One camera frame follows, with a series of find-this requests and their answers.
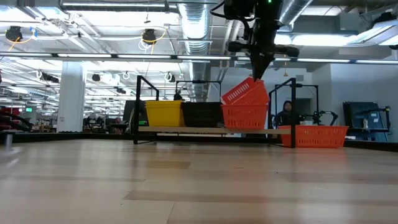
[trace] black bin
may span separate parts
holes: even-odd
[[[217,128],[223,122],[221,103],[182,103],[182,113],[186,127]]]

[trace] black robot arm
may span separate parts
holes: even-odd
[[[262,78],[269,64],[275,60],[275,54],[298,57],[299,50],[295,47],[276,45],[274,43],[277,30],[280,28],[279,17],[283,0],[225,0],[210,11],[214,16],[235,19],[244,24],[245,44],[230,42],[230,52],[245,51],[250,56],[254,79]],[[225,15],[214,10],[224,6]],[[253,27],[248,22],[254,20]]]

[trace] metal rack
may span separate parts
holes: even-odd
[[[279,88],[283,87],[283,86],[292,87],[292,84],[290,84],[290,85],[288,85],[288,84],[276,84],[275,85],[275,89],[274,89],[275,90],[275,115],[278,114],[277,90]],[[309,89],[309,87],[314,87],[315,88],[315,96],[317,97],[317,114],[319,114],[319,86],[318,85],[304,85],[304,84],[296,83],[296,88],[302,88],[302,87],[307,87],[308,89]]]
[[[136,90],[136,104],[134,111],[139,111],[140,109],[140,95],[141,95],[141,85],[142,81],[147,83],[151,88],[156,91],[156,100],[159,100],[159,90],[156,89],[152,84],[150,84],[144,77],[137,76],[137,90]],[[188,81],[189,83],[203,83],[201,81]],[[296,101],[296,79],[291,78],[287,80],[285,83],[279,85],[275,90],[272,90],[269,94],[275,92],[277,89],[281,88],[283,85],[292,83],[292,111],[295,111],[295,101]],[[220,84],[220,94],[221,94],[221,82],[215,82]],[[261,130],[251,130],[251,129],[226,129],[226,128],[189,128],[189,127],[148,127],[141,126],[139,127],[139,113],[134,113],[134,144],[138,144],[138,140],[141,140],[140,133],[201,133],[201,134],[233,134],[233,133],[242,133],[242,134],[290,134],[292,136],[292,144],[291,147],[295,147],[295,122],[292,123],[291,130],[279,130],[279,129],[261,129]],[[226,137],[218,138],[220,142],[228,141]]]

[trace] ventilation duct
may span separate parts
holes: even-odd
[[[179,4],[182,31],[184,38],[203,40],[208,38],[210,26],[209,4]],[[209,53],[208,42],[186,41],[185,48],[189,55],[206,55]],[[191,80],[209,80],[210,63],[190,62],[189,71]],[[196,101],[206,101],[208,85],[193,85],[193,94]]]
[[[293,23],[312,1],[313,0],[285,0],[279,17],[280,23],[293,28]]]

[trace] red object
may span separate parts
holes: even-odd
[[[225,105],[266,105],[269,102],[264,81],[249,77],[221,97]]]
[[[7,112],[13,115],[20,115],[21,112],[19,112],[19,108],[3,108],[1,109],[3,112]]]
[[[268,105],[221,105],[229,129],[264,129]]]
[[[296,147],[338,148],[344,146],[347,126],[296,126]],[[282,135],[282,144],[291,146],[290,134]]]

